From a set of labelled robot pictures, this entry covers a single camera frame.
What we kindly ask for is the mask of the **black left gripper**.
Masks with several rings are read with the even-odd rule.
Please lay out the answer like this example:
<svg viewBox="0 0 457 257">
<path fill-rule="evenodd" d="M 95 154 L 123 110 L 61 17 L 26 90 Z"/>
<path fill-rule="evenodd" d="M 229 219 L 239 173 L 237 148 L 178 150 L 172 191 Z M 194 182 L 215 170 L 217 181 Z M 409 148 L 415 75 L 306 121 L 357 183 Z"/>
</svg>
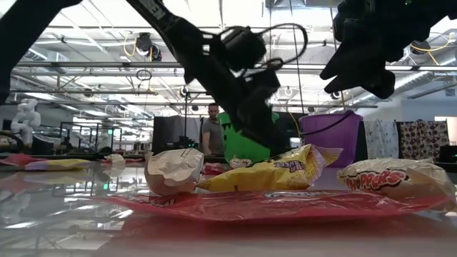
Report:
<svg viewBox="0 0 457 257">
<path fill-rule="evenodd" d="M 281 134 L 273 120 L 273 111 L 266 102 L 281 87 L 276 72 L 265 69 L 247 76 L 222 81 L 211 89 L 214 100 L 225 107 L 238 107 L 236 130 L 246 138 L 278 148 Z"/>
</svg>

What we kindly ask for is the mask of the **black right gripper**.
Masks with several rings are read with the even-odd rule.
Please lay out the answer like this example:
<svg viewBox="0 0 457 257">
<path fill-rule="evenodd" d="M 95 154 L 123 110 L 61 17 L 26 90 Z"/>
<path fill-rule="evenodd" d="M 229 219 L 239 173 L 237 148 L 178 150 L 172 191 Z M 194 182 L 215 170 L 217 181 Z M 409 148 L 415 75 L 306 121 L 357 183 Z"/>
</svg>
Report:
<svg viewBox="0 0 457 257">
<path fill-rule="evenodd" d="M 320 73 L 323 80 L 334 77 L 324 91 L 361 87 L 386 99 L 396 81 L 386 63 L 399 60 L 412 41 L 428 37 L 428 0 L 343 0 L 333 34 L 341 45 Z"/>
</svg>

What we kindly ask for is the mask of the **yellow candy packet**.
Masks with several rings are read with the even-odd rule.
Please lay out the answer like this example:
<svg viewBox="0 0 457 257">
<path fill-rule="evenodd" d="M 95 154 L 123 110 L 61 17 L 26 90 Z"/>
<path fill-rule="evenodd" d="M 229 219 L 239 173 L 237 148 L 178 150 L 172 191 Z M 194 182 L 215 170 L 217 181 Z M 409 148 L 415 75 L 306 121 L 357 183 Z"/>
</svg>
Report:
<svg viewBox="0 0 457 257">
<path fill-rule="evenodd" d="M 90 166 L 91 162 L 83 159 L 60 159 L 36 161 L 25 165 L 26 171 L 74 171 Z"/>
<path fill-rule="evenodd" d="M 321 177 L 325 167 L 338 160 L 342 151 L 307 144 L 214 176 L 197 187 L 210 192 L 306 190 Z"/>
</svg>

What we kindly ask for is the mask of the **green halloween bucket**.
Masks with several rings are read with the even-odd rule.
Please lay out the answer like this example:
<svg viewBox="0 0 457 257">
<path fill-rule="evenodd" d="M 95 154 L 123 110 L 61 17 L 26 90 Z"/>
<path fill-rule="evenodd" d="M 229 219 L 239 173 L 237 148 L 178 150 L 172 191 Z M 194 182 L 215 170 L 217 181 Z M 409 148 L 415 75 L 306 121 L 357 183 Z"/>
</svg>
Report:
<svg viewBox="0 0 457 257">
<path fill-rule="evenodd" d="M 270 158 L 271 155 L 281 153 L 284 150 L 284 148 L 271 150 L 270 148 L 262 146 L 261 144 L 242 136 L 238 132 L 235 132 L 229 115 L 225 112 L 219 113 L 217 119 L 221 124 L 224 156 L 228 162 L 233 158 L 237 158 L 248 159 L 252 163 L 256 163 Z"/>
</svg>

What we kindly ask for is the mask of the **purple halloween bucket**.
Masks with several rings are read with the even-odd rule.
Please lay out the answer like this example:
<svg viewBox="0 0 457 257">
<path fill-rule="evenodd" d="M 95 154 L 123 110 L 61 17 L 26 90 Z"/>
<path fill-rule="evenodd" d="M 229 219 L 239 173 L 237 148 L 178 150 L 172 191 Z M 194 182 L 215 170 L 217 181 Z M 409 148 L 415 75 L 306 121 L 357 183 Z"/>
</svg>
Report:
<svg viewBox="0 0 457 257">
<path fill-rule="evenodd" d="M 298 120 L 304 144 L 324 148 L 342 148 L 330 167 L 344 168 L 368 158 L 363 117 L 353 111 L 340 114 L 303 116 Z"/>
</svg>

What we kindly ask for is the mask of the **person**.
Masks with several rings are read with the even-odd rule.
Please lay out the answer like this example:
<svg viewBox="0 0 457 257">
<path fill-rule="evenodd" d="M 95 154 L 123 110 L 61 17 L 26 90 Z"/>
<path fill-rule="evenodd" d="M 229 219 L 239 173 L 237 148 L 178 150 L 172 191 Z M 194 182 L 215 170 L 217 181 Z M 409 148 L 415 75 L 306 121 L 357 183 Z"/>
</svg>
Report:
<svg viewBox="0 0 457 257">
<path fill-rule="evenodd" d="M 202 146 L 206 156 L 224 155 L 223 135 L 221 125 L 217 119 L 218 114 L 219 105 L 217 103 L 209 104 L 209 117 L 203 122 L 201 128 Z"/>
</svg>

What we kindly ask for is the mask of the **white patterned cloth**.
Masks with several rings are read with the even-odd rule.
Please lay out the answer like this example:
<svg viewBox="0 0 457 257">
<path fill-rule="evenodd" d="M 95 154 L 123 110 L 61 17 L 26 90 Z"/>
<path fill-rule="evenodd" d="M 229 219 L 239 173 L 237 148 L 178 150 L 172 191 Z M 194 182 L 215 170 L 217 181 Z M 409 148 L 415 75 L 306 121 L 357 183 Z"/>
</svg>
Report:
<svg viewBox="0 0 457 257">
<path fill-rule="evenodd" d="M 398 158 L 399 142 L 395 121 L 364 121 L 368 159 Z"/>
</svg>

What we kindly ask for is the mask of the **brown patterned cloth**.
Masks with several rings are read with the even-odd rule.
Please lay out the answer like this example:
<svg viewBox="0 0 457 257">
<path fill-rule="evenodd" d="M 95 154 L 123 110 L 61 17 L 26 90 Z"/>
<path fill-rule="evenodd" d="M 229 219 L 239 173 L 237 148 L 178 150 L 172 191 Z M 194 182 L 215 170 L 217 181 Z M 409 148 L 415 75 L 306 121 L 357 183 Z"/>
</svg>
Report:
<svg viewBox="0 0 457 257">
<path fill-rule="evenodd" d="M 398 122 L 400 157 L 437 161 L 442 146 L 449 145 L 448 126 L 445 121 Z"/>
</svg>

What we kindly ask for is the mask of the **black partition panel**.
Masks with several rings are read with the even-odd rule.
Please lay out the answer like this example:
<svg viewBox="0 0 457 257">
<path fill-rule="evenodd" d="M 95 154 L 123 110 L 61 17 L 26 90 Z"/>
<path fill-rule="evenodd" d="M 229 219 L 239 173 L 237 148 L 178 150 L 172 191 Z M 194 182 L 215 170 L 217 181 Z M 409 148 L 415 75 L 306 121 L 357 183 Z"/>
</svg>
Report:
<svg viewBox="0 0 457 257">
<path fill-rule="evenodd" d="M 198 148 L 201 120 L 183 116 L 156 116 L 152 139 L 154 154 L 180 148 Z"/>
</svg>

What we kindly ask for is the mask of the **silver ventilation duct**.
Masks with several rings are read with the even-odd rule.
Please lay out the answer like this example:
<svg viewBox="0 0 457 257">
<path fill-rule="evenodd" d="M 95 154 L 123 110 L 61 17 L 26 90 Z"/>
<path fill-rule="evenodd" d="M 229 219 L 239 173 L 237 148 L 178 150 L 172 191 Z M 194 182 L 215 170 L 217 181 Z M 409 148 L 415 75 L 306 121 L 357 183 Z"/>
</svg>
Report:
<svg viewBox="0 0 457 257">
<path fill-rule="evenodd" d="M 451 95 L 457 96 L 457 71 L 421 71 L 399 80 L 393 97 L 427 99 L 434 94 L 446 96 L 451 89 L 454 90 Z"/>
<path fill-rule="evenodd" d="M 41 49 L 38 46 L 31 46 L 22 57 L 25 61 L 44 61 L 44 62 L 67 62 L 69 59 L 56 51 Z"/>
</svg>

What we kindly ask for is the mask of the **black metal frame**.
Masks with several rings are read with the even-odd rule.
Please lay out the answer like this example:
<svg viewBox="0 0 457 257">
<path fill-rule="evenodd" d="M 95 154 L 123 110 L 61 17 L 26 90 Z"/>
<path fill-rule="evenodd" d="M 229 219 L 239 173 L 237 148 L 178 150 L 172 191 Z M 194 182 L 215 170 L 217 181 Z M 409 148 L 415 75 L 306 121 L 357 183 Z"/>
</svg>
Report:
<svg viewBox="0 0 457 257">
<path fill-rule="evenodd" d="M 188 89 L 189 97 L 184 99 L 184 146 L 188 146 L 191 148 L 196 147 L 196 143 L 192 143 L 191 139 L 187 136 L 187 121 L 188 121 L 188 110 L 189 105 L 193 101 L 191 99 L 191 95 L 195 95 L 196 97 L 200 96 L 201 94 L 209 96 L 210 93 L 207 91 L 192 91 Z"/>
</svg>

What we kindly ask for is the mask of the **long ceiling light rail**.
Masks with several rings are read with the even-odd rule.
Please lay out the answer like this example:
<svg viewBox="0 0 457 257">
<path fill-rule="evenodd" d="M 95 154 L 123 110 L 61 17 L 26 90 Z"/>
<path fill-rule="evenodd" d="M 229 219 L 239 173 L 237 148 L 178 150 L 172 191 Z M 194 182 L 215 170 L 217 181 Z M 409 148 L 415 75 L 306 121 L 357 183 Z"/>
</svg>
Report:
<svg viewBox="0 0 457 257">
<path fill-rule="evenodd" d="M 16 67 L 68 67 L 68 68 L 167 68 L 181 69 L 181 64 L 173 62 L 147 63 L 147 62 L 40 62 L 20 61 Z M 322 71 L 326 66 L 323 64 L 284 64 L 283 70 L 300 69 L 304 71 Z M 457 66 L 391 66 L 386 67 L 388 71 L 416 72 L 416 71 L 457 71 Z"/>
</svg>

